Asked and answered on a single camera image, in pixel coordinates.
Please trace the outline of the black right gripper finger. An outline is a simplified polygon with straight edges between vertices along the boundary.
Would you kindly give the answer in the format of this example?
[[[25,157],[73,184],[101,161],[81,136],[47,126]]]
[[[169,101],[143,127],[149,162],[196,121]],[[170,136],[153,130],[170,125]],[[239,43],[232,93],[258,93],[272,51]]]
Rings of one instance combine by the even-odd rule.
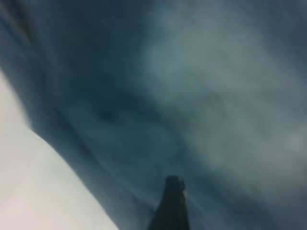
[[[189,230],[188,209],[184,180],[178,176],[169,176],[165,181],[162,199],[148,230]]]

